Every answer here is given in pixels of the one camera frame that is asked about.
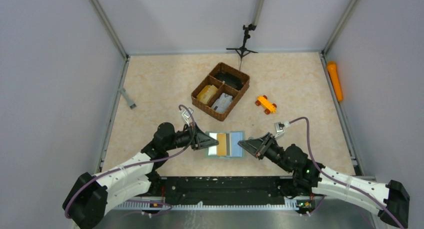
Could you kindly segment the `green leather card holder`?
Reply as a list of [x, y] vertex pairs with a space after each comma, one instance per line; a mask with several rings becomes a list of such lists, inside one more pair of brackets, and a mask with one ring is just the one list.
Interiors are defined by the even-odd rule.
[[242, 158], [244, 150], [238, 144], [245, 139], [243, 131], [212, 132], [206, 133], [208, 136], [218, 141], [218, 145], [210, 146], [207, 149], [207, 157], [213, 158]]

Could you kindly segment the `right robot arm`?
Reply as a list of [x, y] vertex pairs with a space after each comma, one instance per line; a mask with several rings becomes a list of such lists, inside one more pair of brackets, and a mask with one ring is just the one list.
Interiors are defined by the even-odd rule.
[[262, 160], [269, 159], [292, 174], [298, 195], [324, 195], [356, 205], [377, 215], [381, 221], [400, 229], [409, 227], [410, 195], [397, 180], [388, 183], [361, 179], [343, 174], [315, 162], [297, 145], [278, 145], [271, 133], [259, 138], [241, 140], [238, 145]]

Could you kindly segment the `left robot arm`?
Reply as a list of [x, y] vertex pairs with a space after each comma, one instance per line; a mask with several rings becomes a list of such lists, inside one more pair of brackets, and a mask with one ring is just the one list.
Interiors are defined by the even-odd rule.
[[171, 158], [170, 150], [196, 151], [218, 144], [196, 124], [176, 131], [172, 123], [161, 123], [152, 140], [127, 161], [105, 172], [81, 174], [62, 204], [64, 215], [79, 228], [92, 229], [113, 208], [149, 191], [160, 179], [156, 169]]

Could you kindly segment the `brown woven divided basket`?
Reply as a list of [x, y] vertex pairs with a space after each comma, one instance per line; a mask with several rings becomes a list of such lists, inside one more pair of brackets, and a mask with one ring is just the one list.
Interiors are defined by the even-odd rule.
[[[238, 82], [238, 86], [231, 86], [228, 80], [220, 80], [218, 78], [218, 75], [222, 76], [224, 74], [233, 76], [233, 78], [235, 78]], [[219, 62], [191, 93], [190, 96], [192, 104], [212, 118], [223, 122], [248, 90], [250, 86], [250, 79], [251, 77], [248, 74], [241, 72], [224, 62]], [[207, 102], [201, 102], [197, 96], [206, 86], [214, 86], [217, 88], [217, 91], [207, 100]], [[232, 101], [223, 112], [219, 112], [215, 109], [213, 104], [223, 94], [231, 96]]]

